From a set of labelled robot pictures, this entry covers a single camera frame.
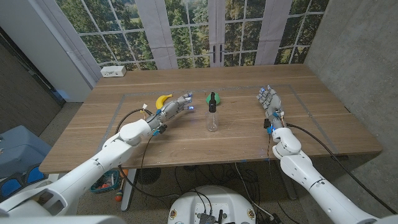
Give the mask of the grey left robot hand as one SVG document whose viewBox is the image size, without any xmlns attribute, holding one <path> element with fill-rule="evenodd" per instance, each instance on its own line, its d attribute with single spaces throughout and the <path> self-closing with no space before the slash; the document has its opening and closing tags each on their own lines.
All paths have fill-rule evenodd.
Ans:
<svg viewBox="0 0 398 224">
<path fill-rule="evenodd" d="M 168 103 L 165 101 L 167 98 L 172 97 L 172 94 L 158 97 L 155 102 L 157 111 L 146 119 L 150 128 L 155 131 L 167 121 L 174 118 L 181 111 L 192 110 L 193 106 L 189 106 L 189 104 L 192 102 L 192 96 L 192 92 L 186 93 L 178 97 L 176 100 L 170 101 Z"/>
</svg>

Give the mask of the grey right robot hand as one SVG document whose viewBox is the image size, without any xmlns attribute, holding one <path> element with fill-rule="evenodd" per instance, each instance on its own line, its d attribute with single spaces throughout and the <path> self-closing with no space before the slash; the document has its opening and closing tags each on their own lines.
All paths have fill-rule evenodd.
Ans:
<svg viewBox="0 0 398 224">
<path fill-rule="evenodd" d="M 272 127 L 275 129 L 283 128 L 282 116 L 284 110 L 277 92 L 268 85 L 267 88 L 259 90 L 256 98 L 264 108 L 266 119 L 270 121 Z"/>
</svg>

